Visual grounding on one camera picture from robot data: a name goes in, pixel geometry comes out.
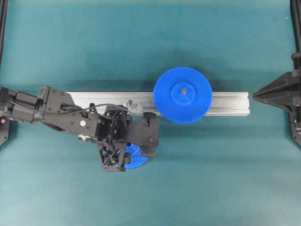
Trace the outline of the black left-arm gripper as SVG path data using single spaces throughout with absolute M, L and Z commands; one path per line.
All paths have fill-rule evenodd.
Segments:
M 126 153 L 127 143 L 113 142 L 123 139 L 124 128 L 132 123 L 132 116 L 121 105 L 109 105 L 103 115 L 98 115 L 96 137 L 102 169 L 107 172 L 125 172 L 131 162 L 131 154 Z

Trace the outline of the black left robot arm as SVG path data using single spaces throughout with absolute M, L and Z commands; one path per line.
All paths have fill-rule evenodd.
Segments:
M 81 141 L 96 144 L 102 169 L 126 170 L 131 162 L 126 153 L 128 142 L 121 137 L 121 130 L 132 120 L 122 106 L 106 104 L 103 114 L 96 105 L 87 109 L 76 105 L 67 92 L 44 87 L 39 95 L 0 89 L 0 115 L 11 121 L 40 122 L 53 130 L 76 135 Z

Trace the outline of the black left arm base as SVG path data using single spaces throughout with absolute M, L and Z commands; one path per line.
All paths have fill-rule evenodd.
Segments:
M 3 146 L 9 140 L 10 127 L 11 121 L 2 116 L 0 118 L 0 146 Z

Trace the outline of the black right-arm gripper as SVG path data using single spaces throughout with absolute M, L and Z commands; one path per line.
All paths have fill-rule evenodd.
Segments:
M 298 146 L 301 146 L 301 54 L 292 54 L 292 60 L 294 71 L 286 72 L 253 93 L 253 99 L 289 112 L 292 139 Z M 292 86 L 296 94 L 268 94 Z

